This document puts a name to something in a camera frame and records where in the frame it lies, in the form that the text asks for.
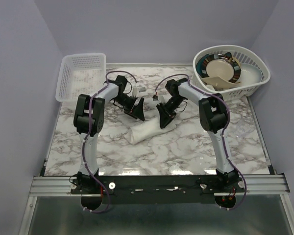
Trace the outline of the white printed t shirt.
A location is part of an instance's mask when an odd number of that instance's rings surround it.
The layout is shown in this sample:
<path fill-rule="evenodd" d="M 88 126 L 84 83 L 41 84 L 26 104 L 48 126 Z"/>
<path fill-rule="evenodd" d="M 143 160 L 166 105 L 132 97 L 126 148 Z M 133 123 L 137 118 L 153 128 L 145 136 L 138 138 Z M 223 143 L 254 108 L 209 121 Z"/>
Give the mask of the white printed t shirt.
<path fill-rule="evenodd" d="M 147 119 L 144 122 L 130 127 L 129 131 L 124 136 L 131 145 L 172 131 L 178 124 L 178 121 L 174 119 L 165 128 L 161 129 L 160 115 L 156 109 L 145 112 L 145 116 Z"/>

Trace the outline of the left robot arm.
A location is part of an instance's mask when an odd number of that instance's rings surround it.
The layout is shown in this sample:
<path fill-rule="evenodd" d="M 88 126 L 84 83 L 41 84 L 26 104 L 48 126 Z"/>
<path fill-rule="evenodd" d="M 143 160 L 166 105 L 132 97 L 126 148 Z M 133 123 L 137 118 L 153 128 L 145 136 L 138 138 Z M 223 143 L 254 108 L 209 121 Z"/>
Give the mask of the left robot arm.
<path fill-rule="evenodd" d="M 87 193 L 94 193 L 103 186 L 98 180 L 97 141 L 104 125 L 106 103 L 118 103 L 126 115 L 145 121 L 144 99 L 125 93 L 128 83 L 125 76 L 118 75 L 115 80 L 107 79 L 94 95 L 80 94 L 77 99 L 73 125 L 81 140 L 81 165 L 76 177 L 77 184 Z"/>

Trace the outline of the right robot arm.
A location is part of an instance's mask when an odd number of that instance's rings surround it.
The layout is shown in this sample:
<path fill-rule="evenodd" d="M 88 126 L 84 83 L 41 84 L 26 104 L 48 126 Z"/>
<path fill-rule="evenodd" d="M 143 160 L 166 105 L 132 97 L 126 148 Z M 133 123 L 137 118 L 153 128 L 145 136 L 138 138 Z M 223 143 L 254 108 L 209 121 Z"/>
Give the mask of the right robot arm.
<path fill-rule="evenodd" d="M 208 133 L 216 156 L 216 187 L 222 192 L 228 191 L 234 183 L 241 180 L 247 191 L 243 174 L 232 163 L 231 152 L 227 142 L 226 129 L 230 123 L 230 110 L 220 93 L 209 94 L 193 86 L 188 78 L 170 80 L 165 88 L 171 95 L 167 103 L 156 106 L 160 116 L 160 128 L 167 127 L 176 117 L 175 110 L 184 101 L 189 100 L 199 108 L 199 120 Z"/>

